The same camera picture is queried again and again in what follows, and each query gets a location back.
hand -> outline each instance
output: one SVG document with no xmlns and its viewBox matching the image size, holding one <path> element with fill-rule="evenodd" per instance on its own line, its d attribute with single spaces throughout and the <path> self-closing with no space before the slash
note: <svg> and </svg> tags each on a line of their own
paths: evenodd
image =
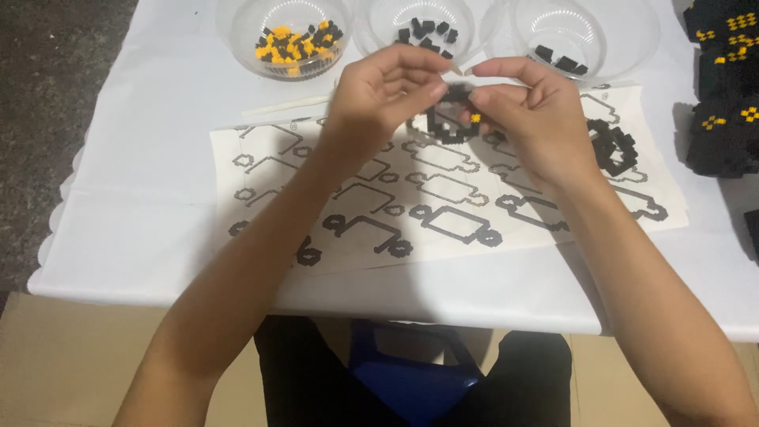
<svg viewBox="0 0 759 427">
<path fill-rule="evenodd" d="M 314 154 L 342 181 L 385 147 L 398 126 L 436 104 L 448 90 L 449 61 L 427 49 L 395 45 L 342 72 Z"/>
<path fill-rule="evenodd" d="M 575 85 L 527 58 L 490 59 L 472 69 L 478 77 L 514 77 L 529 87 L 478 87 L 471 102 L 503 128 L 530 180 L 550 197 L 606 180 Z"/>
</svg>

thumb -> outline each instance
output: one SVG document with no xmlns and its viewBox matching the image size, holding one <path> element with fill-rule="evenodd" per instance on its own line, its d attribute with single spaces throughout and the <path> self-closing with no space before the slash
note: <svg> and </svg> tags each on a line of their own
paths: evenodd
<svg viewBox="0 0 759 427">
<path fill-rule="evenodd" d="M 507 129 L 517 130 L 525 125 L 527 110 L 503 93 L 490 87 L 478 87 L 469 100 L 477 109 Z"/>
<path fill-rule="evenodd" d="M 446 92 L 448 92 L 448 84 L 444 81 L 425 84 L 387 103 L 384 107 L 386 117 L 391 123 L 400 125 L 437 104 Z"/>
</svg>

paper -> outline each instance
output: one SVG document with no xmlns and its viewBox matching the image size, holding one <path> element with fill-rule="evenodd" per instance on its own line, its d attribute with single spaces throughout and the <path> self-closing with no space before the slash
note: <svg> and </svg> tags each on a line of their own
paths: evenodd
<svg viewBox="0 0 759 427">
<path fill-rule="evenodd" d="M 608 178 L 643 228 L 687 226 L 685 199 L 646 126 L 640 92 L 639 86 L 621 86 L 583 93 L 585 115 L 635 139 L 637 166 Z M 211 134 L 217 247 L 244 228 L 296 173 L 324 121 L 298 119 Z M 418 116 L 414 126 L 424 129 L 426 117 Z M 530 183 L 507 142 L 490 134 L 443 146 L 404 125 L 333 194 L 294 269 L 327 274 L 569 240 L 572 235 L 556 205 Z"/>
</svg>

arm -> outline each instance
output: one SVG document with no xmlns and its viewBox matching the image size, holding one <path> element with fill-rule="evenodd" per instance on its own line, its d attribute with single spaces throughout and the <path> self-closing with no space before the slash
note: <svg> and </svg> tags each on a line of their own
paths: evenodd
<svg viewBox="0 0 759 427">
<path fill-rule="evenodd" d="M 620 348 L 670 424 L 756 426 L 730 342 L 600 173 L 575 86 L 524 58 L 473 71 L 529 86 L 482 87 L 472 103 L 506 130 L 530 178 L 564 214 Z"/>
<path fill-rule="evenodd" d="M 205 423 L 216 383 L 271 308 L 293 254 L 330 195 L 403 121 L 445 94 L 439 73 L 448 66 L 425 49 L 393 46 L 345 68 L 317 148 L 168 311 L 115 425 Z"/>
</svg>

black pants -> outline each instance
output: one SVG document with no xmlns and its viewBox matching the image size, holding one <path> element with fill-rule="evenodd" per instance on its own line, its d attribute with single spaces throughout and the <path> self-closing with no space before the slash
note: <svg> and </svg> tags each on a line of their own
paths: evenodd
<svg viewBox="0 0 759 427">
<path fill-rule="evenodd" d="M 310 319 L 268 316 L 254 339 L 270 426 L 408 425 L 348 372 Z M 561 335 L 511 332 L 488 376 L 434 425 L 569 426 L 571 376 Z"/>
</svg>

